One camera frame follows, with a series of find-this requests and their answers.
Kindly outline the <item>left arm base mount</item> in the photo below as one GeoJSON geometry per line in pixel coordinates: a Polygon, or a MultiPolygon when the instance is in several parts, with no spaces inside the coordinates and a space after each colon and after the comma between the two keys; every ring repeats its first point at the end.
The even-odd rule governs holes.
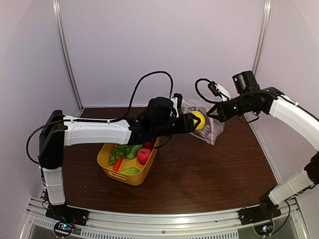
{"type": "Polygon", "coordinates": [[[62,221],[70,225],[86,226],[89,212],[84,209],[70,207],[66,204],[54,206],[49,203],[45,215],[48,218],[62,221]]]}

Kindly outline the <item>green toy cucumber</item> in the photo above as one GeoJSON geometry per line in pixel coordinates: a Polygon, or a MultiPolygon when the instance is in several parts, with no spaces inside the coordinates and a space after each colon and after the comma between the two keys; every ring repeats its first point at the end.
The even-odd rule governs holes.
{"type": "Polygon", "coordinates": [[[126,158],[127,159],[133,159],[134,157],[136,157],[137,152],[143,148],[142,144],[139,145],[133,145],[130,147],[129,151],[126,154],[126,158]]]}

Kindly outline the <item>front aluminium rail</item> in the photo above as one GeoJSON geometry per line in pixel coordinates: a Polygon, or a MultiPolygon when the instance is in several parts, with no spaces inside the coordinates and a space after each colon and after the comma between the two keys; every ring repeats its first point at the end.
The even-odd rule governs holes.
{"type": "Polygon", "coordinates": [[[20,239],[307,239],[309,233],[295,199],[282,203],[281,215],[241,225],[239,209],[190,214],[126,214],[89,210],[86,226],[75,225],[71,235],[53,232],[56,220],[48,218],[47,202],[32,197],[25,213],[20,239]],[[260,237],[254,225],[273,222],[274,230],[260,237]]]}

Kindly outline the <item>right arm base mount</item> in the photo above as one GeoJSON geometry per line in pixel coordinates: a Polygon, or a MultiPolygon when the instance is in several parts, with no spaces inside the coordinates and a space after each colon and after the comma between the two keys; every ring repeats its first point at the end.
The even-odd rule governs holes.
{"type": "Polygon", "coordinates": [[[278,204],[274,204],[267,194],[260,198],[259,205],[249,208],[243,207],[238,211],[241,225],[271,220],[281,214],[278,204]]]}

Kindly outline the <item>right aluminium frame post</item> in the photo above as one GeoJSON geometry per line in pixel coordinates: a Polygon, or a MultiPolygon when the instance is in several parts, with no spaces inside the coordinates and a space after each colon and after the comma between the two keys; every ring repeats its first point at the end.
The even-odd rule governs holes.
{"type": "Polygon", "coordinates": [[[255,76],[258,74],[258,70],[262,60],[262,53],[265,47],[268,29],[270,25],[271,11],[272,11],[272,1],[264,0],[260,31],[259,31],[257,47],[255,51],[255,57],[254,57],[253,65],[252,65],[252,72],[254,73],[255,76]]]}

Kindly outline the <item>red toy chili pepper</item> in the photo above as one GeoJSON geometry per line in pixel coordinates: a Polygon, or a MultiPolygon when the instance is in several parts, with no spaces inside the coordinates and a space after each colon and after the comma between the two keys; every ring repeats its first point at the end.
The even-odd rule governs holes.
{"type": "Polygon", "coordinates": [[[115,172],[119,171],[122,161],[123,161],[123,157],[120,157],[116,160],[115,164],[113,165],[113,171],[115,172]]]}

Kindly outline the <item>yellow plastic basket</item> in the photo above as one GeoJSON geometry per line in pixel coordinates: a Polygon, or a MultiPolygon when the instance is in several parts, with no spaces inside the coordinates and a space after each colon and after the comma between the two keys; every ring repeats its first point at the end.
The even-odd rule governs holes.
{"type": "Polygon", "coordinates": [[[115,146],[118,144],[113,143],[106,143],[103,145],[102,149],[100,150],[98,156],[97,156],[97,162],[100,165],[100,167],[103,169],[105,174],[114,180],[117,180],[119,182],[132,185],[132,186],[138,186],[141,185],[144,180],[146,179],[152,164],[155,160],[155,157],[157,155],[158,149],[153,149],[152,153],[145,165],[140,165],[138,163],[137,157],[133,159],[126,159],[124,158],[122,161],[122,164],[120,166],[120,169],[118,172],[113,171],[113,166],[109,165],[109,153],[114,149],[115,146]],[[121,171],[130,168],[135,167],[139,169],[139,173],[135,175],[123,175],[120,174],[121,171]]]}

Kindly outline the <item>yellow toy apple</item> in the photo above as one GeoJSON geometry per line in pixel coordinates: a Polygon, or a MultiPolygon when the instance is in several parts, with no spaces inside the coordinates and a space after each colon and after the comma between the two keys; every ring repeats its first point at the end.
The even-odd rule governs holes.
{"type": "Polygon", "coordinates": [[[191,111],[195,131],[200,131],[205,127],[206,120],[204,115],[199,111],[191,111]]]}

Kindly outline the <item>green toy pear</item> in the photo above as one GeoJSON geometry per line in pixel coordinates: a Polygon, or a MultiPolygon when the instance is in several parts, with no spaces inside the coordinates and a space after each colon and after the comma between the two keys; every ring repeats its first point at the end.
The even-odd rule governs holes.
{"type": "Polygon", "coordinates": [[[127,168],[123,171],[120,172],[120,174],[123,174],[123,175],[135,175],[135,174],[138,174],[140,171],[138,168],[135,168],[135,167],[130,167],[130,168],[127,168]]]}

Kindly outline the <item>circuit board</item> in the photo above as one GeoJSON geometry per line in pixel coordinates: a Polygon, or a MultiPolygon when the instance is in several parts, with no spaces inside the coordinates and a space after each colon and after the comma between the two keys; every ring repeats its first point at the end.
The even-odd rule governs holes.
{"type": "Polygon", "coordinates": [[[254,225],[254,231],[260,237],[269,236],[270,234],[272,234],[273,230],[274,230],[273,222],[267,222],[267,223],[254,225]]]}
{"type": "Polygon", "coordinates": [[[53,227],[53,232],[58,237],[67,237],[72,234],[74,227],[68,223],[57,222],[53,227]]]}

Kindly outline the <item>left aluminium frame post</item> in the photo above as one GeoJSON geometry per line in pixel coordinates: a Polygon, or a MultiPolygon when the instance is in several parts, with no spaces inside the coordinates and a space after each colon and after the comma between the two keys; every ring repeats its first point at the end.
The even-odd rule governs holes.
{"type": "Polygon", "coordinates": [[[64,66],[66,69],[67,78],[68,78],[71,92],[72,92],[73,97],[75,99],[77,108],[79,111],[82,111],[84,109],[84,107],[83,107],[83,104],[82,104],[82,101],[80,98],[80,94],[78,91],[78,87],[77,87],[77,84],[76,84],[76,81],[74,78],[74,73],[73,73],[71,60],[70,60],[70,56],[69,56],[69,52],[68,52],[67,41],[66,41],[64,26],[63,26],[61,7],[60,7],[60,1],[53,0],[52,5],[53,5],[53,13],[54,13],[55,21],[56,21],[59,44],[60,44],[61,52],[62,52],[62,59],[63,59],[64,66]]]}

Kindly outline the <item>left circuit board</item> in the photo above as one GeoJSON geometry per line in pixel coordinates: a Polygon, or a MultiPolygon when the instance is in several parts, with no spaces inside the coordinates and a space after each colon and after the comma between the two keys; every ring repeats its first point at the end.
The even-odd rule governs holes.
{"type": "Polygon", "coordinates": [[[58,237],[67,237],[72,234],[74,227],[68,223],[57,222],[53,227],[53,232],[58,237]]]}

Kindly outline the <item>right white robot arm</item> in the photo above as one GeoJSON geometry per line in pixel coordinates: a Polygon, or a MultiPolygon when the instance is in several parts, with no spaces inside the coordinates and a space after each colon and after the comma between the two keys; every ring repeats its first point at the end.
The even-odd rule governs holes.
{"type": "Polygon", "coordinates": [[[232,77],[238,95],[231,97],[219,83],[208,81],[207,87],[214,96],[222,100],[213,102],[207,116],[220,122],[242,116],[245,113],[270,116],[274,124],[270,128],[273,136],[271,146],[279,150],[277,160],[282,168],[283,160],[289,163],[304,163],[300,170],[268,191],[256,208],[259,219],[267,219],[275,205],[311,189],[319,183],[319,119],[305,110],[298,102],[275,87],[260,88],[252,71],[244,71],[232,77]]]}

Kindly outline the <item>clear dotted zip bag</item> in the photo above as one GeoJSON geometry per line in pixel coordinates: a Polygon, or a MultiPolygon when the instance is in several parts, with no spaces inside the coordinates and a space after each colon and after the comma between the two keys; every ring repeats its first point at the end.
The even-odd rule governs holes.
{"type": "Polygon", "coordinates": [[[181,103],[183,113],[195,113],[202,120],[202,123],[198,126],[199,130],[191,134],[210,145],[214,145],[217,137],[224,131],[224,123],[206,115],[210,108],[211,105],[209,103],[195,99],[186,98],[181,103]]]}

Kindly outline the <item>right circuit board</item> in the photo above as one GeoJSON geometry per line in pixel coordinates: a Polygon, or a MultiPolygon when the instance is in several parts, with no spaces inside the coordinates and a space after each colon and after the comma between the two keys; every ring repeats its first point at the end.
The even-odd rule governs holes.
{"type": "Polygon", "coordinates": [[[267,222],[267,223],[254,225],[254,231],[260,237],[269,236],[270,234],[272,234],[273,230],[274,230],[273,222],[267,222]]]}

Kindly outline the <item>red toy apple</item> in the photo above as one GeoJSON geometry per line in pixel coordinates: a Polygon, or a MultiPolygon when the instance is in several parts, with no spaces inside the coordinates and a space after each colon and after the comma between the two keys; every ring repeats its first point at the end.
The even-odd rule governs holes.
{"type": "Polygon", "coordinates": [[[143,144],[143,146],[144,146],[144,148],[153,150],[153,148],[154,148],[154,143],[153,143],[152,141],[150,141],[150,142],[145,142],[145,143],[143,144]]]}
{"type": "Polygon", "coordinates": [[[142,148],[137,152],[137,160],[140,165],[145,165],[152,151],[148,148],[142,148]]]}

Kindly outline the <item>green toy grapes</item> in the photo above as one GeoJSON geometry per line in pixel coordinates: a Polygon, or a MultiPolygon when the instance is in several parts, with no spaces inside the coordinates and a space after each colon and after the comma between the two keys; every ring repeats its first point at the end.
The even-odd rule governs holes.
{"type": "Polygon", "coordinates": [[[131,152],[131,146],[127,145],[117,145],[109,153],[109,165],[113,166],[120,157],[126,158],[131,152]]]}

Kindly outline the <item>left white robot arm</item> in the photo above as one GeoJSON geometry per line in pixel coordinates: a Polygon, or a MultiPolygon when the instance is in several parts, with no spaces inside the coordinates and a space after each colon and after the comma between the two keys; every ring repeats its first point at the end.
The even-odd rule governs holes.
{"type": "Polygon", "coordinates": [[[205,125],[200,112],[181,113],[181,100],[157,97],[137,118],[85,119],[65,116],[55,110],[39,136],[39,164],[53,214],[67,221],[72,211],[67,207],[63,188],[63,156],[66,146],[90,143],[138,145],[160,136],[191,133],[205,125]]]}

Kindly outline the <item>aluminium frame post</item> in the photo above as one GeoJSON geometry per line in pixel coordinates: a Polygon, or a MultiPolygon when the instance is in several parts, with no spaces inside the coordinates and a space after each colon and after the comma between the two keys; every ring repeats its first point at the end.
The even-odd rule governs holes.
{"type": "Polygon", "coordinates": [[[258,74],[258,70],[262,60],[262,53],[265,47],[268,29],[270,25],[271,11],[272,11],[272,1],[264,0],[260,31],[259,31],[257,47],[255,51],[255,57],[254,57],[253,65],[252,65],[252,72],[254,73],[255,76],[258,74]]]}
{"type": "Polygon", "coordinates": [[[60,44],[61,52],[62,52],[62,59],[63,59],[64,66],[66,69],[67,78],[68,78],[71,92],[72,92],[73,97],[75,99],[77,108],[79,111],[82,111],[84,109],[84,107],[83,107],[83,104],[82,104],[82,101],[80,98],[80,94],[78,91],[78,87],[77,87],[77,84],[76,84],[76,81],[74,78],[74,73],[73,73],[71,60],[70,60],[70,56],[69,56],[69,52],[68,52],[67,41],[66,41],[64,26],[63,26],[61,7],[60,7],[60,1],[53,0],[52,5],[53,5],[53,13],[54,13],[55,21],[56,21],[59,44],[60,44]]]}

